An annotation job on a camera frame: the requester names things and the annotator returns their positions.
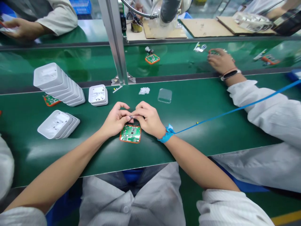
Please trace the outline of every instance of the worker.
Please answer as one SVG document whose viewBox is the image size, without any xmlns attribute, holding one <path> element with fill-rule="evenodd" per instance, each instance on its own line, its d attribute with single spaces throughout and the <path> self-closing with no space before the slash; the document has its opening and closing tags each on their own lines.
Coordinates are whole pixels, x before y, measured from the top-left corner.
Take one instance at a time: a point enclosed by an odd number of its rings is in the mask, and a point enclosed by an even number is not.
<svg viewBox="0 0 301 226">
<path fill-rule="evenodd" d="M 18 16 L 6 21 L 5 32 L 19 40 L 35 40 L 46 34 L 60 36 L 77 27 L 77 15 L 69 0 L 3 0 Z"/>
<path fill-rule="evenodd" d="M 6 197 L 12 185 L 13 172 L 13 155 L 0 134 L 0 203 Z"/>
<path fill-rule="evenodd" d="M 127 104 L 117 102 L 98 131 L 45 169 L 0 214 L 0 225 L 46 225 L 44 215 L 74 184 L 103 143 L 134 119 L 146 133 L 164 143 L 178 163 L 159 166 L 162 169 L 152 177 L 150 170 L 149 181 L 135 196 L 98 176 L 84 177 L 79 225 L 185 225 L 178 164 L 206 189 L 203 201 L 197 202 L 200 225 L 273 225 L 266 213 L 240 192 L 216 164 L 165 128 L 154 107 L 141 102 L 132 113 L 128 109 Z M 145 180 L 147 169 L 141 180 Z"/>
<path fill-rule="evenodd" d="M 215 50 L 219 55 L 208 55 L 208 62 L 223 76 L 234 105 L 242 107 L 275 92 L 258 88 L 257 81 L 247 80 L 238 71 L 231 55 Z M 213 159 L 243 182 L 301 192 L 300 102 L 276 94 L 245 110 L 251 123 L 283 142 L 215 155 Z"/>
</svg>

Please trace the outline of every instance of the hand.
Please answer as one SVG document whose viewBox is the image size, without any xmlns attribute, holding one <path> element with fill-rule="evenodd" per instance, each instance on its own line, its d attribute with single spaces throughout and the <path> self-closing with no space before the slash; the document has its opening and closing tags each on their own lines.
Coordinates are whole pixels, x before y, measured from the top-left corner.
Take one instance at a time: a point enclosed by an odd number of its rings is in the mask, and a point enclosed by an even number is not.
<svg viewBox="0 0 301 226">
<path fill-rule="evenodd" d="M 145 132 L 155 136 L 157 139 L 162 139 L 165 136 L 166 128 L 162 124 L 157 110 L 148 103 L 140 102 L 136 110 L 131 114 L 133 118 L 139 121 L 141 128 Z"/>
<path fill-rule="evenodd" d="M 127 104 L 117 102 L 107 116 L 107 119 L 104 121 L 104 124 L 99 129 L 99 132 L 106 135 L 107 138 L 117 135 L 123 129 L 125 123 L 134 122 L 134 119 L 130 118 L 131 113 L 129 111 L 120 110 L 122 107 L 129 109 Z"/>
<path fill-rule="evenodd" d="M 137 3 L 135 4 L 135 9 L 138 10 L 139 12 L 141 12 L 141 13 L 144 12 L 144 10 L 143 10 L 143 5 L 142 5 L 140 2 L 137 2 Z M 138 14 L 136 14 L 136 16 L 137 16 L 140 20 L 143 19 L 143 16 L 140 16 L 140 15 L 138 15 Z"/>
<path fill-rule="evenodd" d="M 4 22 L 7 28 L 18 28 L 16 32 L 4 32 L 7 36 L 15 39 L 35 40 L 38 37 L 53 33 L 49 28 L 38 22 L 30 22 L 22 18 L 16 18 Z"/>
<path fill-rule="evenodd" d="M 209 64 L 220 74 L 225 74 L 235 69 L 236 66 L 232 60 L 231 55 L 226 53 L 223 49 L 212 49 L 217 51 L 220 55 L 209 54 Z"/>
</svg>

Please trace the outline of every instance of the white sleeve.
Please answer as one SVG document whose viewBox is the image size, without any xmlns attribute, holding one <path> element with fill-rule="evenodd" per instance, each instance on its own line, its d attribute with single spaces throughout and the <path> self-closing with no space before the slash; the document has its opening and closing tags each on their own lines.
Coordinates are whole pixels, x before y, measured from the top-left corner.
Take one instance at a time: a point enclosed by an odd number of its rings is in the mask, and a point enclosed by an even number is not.
<svg viewBox="0 0 301 226">
<path fill-rule="evenodd" d="M 48 0 L 53 11 L 36 22 L 52 30 L 59 36 L 77 27 L 77 15 L 69 0 Z"/>
<path fill-rule="evenodd" d="M 247 80 L 230 86 L 228 92 L 233 103 L 242 107 L 275 92 L 267 88 L 258 88 L 256 83 L 257 81 Z M 264 132 L 296 148 L 301 148 L 300 101 L 289 100 L 283 94 L 276 94 L 245 110 L 248 113 L 248 120 Z"/>
<path fill-rule="evenodd" d="M 238 191 L 208 189 L 197 202 L 200 226 L 272 226 L 268 215 Z"/>
<path fill-rule="evenodd" d="M 17 207 L 0 214 L 0 226 L 47 226 L 45 215 L 33 207 Z"/>
<path fill-rule="evenodd" d="M 6 142 L 0 135 L 0 200 L 3 199 L 13 182 L 14 160 Z"/>
</svg>

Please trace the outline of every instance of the forearm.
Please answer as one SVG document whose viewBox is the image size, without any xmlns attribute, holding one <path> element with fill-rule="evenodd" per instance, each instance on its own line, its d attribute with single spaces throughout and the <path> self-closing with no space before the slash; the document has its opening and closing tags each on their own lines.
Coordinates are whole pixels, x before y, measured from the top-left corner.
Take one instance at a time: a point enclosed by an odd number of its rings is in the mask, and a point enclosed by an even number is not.
<svg viewBox="0 0 301 226">
<path fill-rule="evenodd" d="M 175 135 L 164 144 L 179 166 L 202 188 L 239 191 L 236 184 L 215 163 L 192 145 Z"/>
<path fill-rule="evenodd" d="M 96 132 L 55 161 L 26 187 L 6 210 L 25 206 L 35 207 L 46 213 L 55 201 L 75 183 L 106 139 L 102 133 Z"/>
<path fill-rule="evenodd" d="M 65 34 L 77 27 L 77 15 L 69 1 L 49 0 L 49 3 L 54 10 L 36 22 L 47 27 L 57 36 Z"/>
</svg>

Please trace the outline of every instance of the bracelet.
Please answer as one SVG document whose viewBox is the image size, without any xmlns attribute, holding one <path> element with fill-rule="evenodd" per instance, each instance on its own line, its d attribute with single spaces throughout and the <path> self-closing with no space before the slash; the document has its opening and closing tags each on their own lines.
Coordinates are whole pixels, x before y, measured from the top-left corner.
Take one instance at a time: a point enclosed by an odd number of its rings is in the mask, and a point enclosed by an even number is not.
<svg viewBox="0 0 301 226">
<path fill-rule="evenodd" d="M 234 68 L 232 68 L 232 69 L 226 71 L 221 77 L 223 77 L 224 75 L 226 75 L 228 72 L 232 71 L 233 69 L 236 69 L 236 70 L 237 70 L 237 67 L 234 67 Z"/>
<path fill-rule="evenodd" d="M 158 141 L 160 141 L 161 143 L 165 143 L 169 140 L 169 138 L 171 138 L 173 135 L 175 134 L 175 132 L 173 131 L 173 127 L 171 126 L 171 124 L 168 124 L 168 127 L 166 127 L 166 134 L 164 137 L 162 137 L 162 139 L 157 139 Z"/>
</svg>

